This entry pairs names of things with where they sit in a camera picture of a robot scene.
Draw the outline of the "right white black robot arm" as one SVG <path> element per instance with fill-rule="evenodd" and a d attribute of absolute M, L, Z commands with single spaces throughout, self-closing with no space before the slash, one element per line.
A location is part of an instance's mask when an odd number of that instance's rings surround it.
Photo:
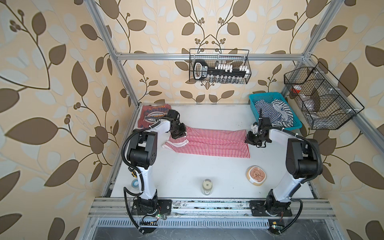
<path fill-rule="evenodd" d="M 257 148 L 276 142 L 287 147 L 286 173 L 279 184 L 271 189 L 265 200 L 251 200 L 250 208 L 254 217 L 278 217 L 279 221 L 269 221 L 269 232 L 282 235 L 301 215 L 304 203 L 293 196 L 305 183 L 323 172 L 319 144 L 299 136 L 283 127 L 274 127 L 270 118 L 259 110 L 257 132 L 249 131 L 245 142 Z"/>

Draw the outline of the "striped red white tank top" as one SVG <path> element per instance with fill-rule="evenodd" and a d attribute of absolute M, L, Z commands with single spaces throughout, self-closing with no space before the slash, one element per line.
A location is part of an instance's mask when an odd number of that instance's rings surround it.
<path fill-rule="evenodd" d="M 246 136 L 246 130 L 186 127 L 186 136 L 178 139 L 170 137 L 163 148 L 178 154 L 249 159 L 251 155 L 248 144 L 245 143 Z"/>

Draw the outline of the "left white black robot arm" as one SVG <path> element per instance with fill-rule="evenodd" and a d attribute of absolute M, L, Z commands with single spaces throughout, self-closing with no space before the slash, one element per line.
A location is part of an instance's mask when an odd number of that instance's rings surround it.
<path fill-rule="evenodd" d="M 158 135 L 169 133 L 172 139 L 186 136 L 186 126 L 180 122 L 180 113 L 169 110 L 168 113 L 156 120 L 152 125 L 135 129 L 125 140 L 121 150 L 123 163 L 129 170 L 136 174 L 139 192 L 133 193 L 126 187 L 123 188 L 124 198 L 135 198 L 133 207 L 140 216 L 162 215 L 171 210 L 171 201 L 162 207 L 158 200 L 158 191 L 152 178 L 152 166 L 157 158 Z"/>

